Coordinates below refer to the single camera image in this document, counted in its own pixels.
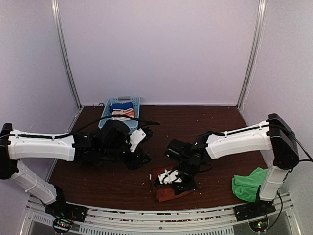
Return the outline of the dark red towel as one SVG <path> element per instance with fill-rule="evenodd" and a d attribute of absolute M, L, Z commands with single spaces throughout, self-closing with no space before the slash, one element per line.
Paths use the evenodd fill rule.
<path fill-rule="evenodd" d="M 175 200 L 178 198 L 181 198 L 183 196 L 186 196 L 188 194 L 191 194 L 192 192 L 194 192 L 194 190 L 189 190 L 189 191 L 185 191 L 182 192 L 179 195 L 175 195 L 175 191 L 173 189 L 173 187 L 171 185 L 167 185 L 167 186 L 160 186 L 160 187 L 156 187 L 154 185 L 154 181 L 156 179 L 158 179 L 158 175 L 161 173 L 164 173 L 164 170 L 169 170 L 170 168 L 164 168 L 164 167 L 160 167 L 160 168 L 154 168 L 151 172 L 151 177 L 152 177 L 152 192 L 154 195 L 154 199 L 156 202 L 166 202 L 166 201 L 170 201 L 170 200 Z"/>

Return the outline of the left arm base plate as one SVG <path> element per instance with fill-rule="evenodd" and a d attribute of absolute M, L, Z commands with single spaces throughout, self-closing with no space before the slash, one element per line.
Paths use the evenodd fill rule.
<path fill-rule="evenodd" d="M 45 205 L 45 213 L 54 218 L 66 219 L 71 222 L 84 222 L 88 208 L 74 204 L 66 204 L 64 208 L 55 209 L 52 205 Z"/>

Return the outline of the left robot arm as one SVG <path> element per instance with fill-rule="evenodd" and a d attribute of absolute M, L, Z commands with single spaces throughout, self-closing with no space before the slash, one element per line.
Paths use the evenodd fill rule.
<path fill-rule="evenodd" d="M 63 190 L 38 177 L 24 164 L 24 158 L 95 165 L 123 162 L 127 169 L 136 170 L 151 160 L 140 145 L 152 135 L 148 126 L 130 131 L 119 120 L 108 120 L 101 129 L 89 134 L 77 131 L 60 135 L 21 132 L 14 130 L 11 123 L 5 123 L 0 131 L 0 178 L 14 181 L 39 198 L 46 213 L 66 218 L 74 210 L 66 202 Z"/>

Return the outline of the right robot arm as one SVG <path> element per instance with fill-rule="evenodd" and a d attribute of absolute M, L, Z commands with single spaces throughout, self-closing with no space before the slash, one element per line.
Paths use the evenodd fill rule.
<path fill-rule="evenodd" d="M 237 111 L 205 113 L 200 116 L 188 115 L 178 117 L 170 115 L 162 122 L 164 138 L 177 138 L 181 141 L 193 141 L 194 138 L 208 130 L 225 131 L 245 126 L 243 118 Z M 186 210 L 212 208 L 242 203 L 231 189 L 233 175 L 248 175 L 257 167 L 269 166 L 272 153 L 253 151 L 222 157 L 212 162 L 211 171 L 196 176 L 198 189 L 180 198 L 162 202 L 165 210 Z M 299 214 L 313 210 L 313 171 L 308 161 L 301 162 L 290 174 L 283 185 L 288 191 Z"/>

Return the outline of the green microfiber towel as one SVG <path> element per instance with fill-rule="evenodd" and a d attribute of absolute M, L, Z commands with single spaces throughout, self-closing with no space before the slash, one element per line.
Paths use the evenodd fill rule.
<path fill-rule="evenodd" d="M 257 168 L 248 176 L 234 175 L 232 192 L 240 200 L 255 202 L 259 186 L 265 181 L 267 169 Z"/>

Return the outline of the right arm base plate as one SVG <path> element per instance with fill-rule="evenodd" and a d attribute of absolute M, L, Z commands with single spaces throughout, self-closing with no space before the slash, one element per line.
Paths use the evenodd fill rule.
<path fill-rule="evenodd" d="M 235 206 L 233 209 L 237 221 L 249 220 L 276 212 L 272 202 L 246 203 Z"/>

